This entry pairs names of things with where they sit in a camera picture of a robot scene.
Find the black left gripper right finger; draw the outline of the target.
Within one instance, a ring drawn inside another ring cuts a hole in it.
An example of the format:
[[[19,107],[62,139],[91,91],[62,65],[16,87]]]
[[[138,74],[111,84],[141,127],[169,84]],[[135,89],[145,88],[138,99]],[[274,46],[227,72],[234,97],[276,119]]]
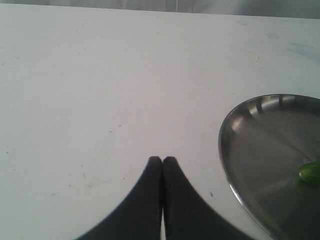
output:
[[[163,169],[163,213],[167,240],[251,240],[215,212],[196,192],[177,159],[166,157]]]

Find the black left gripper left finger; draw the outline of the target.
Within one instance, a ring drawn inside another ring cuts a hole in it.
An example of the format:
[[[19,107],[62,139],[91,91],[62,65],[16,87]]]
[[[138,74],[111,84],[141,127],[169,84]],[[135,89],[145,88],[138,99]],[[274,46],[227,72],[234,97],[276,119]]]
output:
[[[163,163],[151,156],[124,200],[80,240],[159,240],[162,223]]]

